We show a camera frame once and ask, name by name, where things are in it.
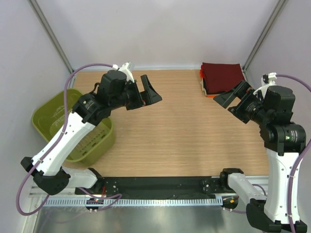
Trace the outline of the dark red t shirt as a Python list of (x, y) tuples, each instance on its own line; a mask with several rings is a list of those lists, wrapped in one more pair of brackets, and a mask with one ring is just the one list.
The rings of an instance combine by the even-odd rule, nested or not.
[(207, 95), (227, 92), (244, 80), (240, 64), (202, 63), (200, 69), (205, 74)]

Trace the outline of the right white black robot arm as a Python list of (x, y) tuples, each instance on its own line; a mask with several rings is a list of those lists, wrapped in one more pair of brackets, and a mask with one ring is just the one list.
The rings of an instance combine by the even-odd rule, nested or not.
[(305, 233), (297, 205), (298, 177), (303, 157), (311, 147), (304, 128), (292, 122), (295, 95), (277, 85), (277, 73), (263, 75), (261, 87), (247, 81), (214, 100), (243, 123), (259, 126), (269, 162), (268, 193), (260, 193), (237, 168), (225, 168), (219, 179), (224, 192), (234, 191), (246, 206), (249, 224), (266, 233)]

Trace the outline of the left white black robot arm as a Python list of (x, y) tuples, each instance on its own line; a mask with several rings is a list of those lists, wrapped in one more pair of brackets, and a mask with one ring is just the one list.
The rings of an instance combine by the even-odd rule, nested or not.
[(155, 104), (162, 97), (154, 90), (148, 77), (141, 76), (144, 87), (139, 91), (133, 78), (131, 63), (121, 67), (112, 65), (96, 84), (95, 90), (82, 95), (65, 111), (65, 122), (52, 140), (34, 157), (24, 157), (22, 167), (33, 177), (35, 184), (49, 195), (56, 195), (67, 187), (86, 188), (92, 194), (102, 191), (100, 174), (63, 167), (62, 164), (78, 143), (115, 109), (138, 109)]

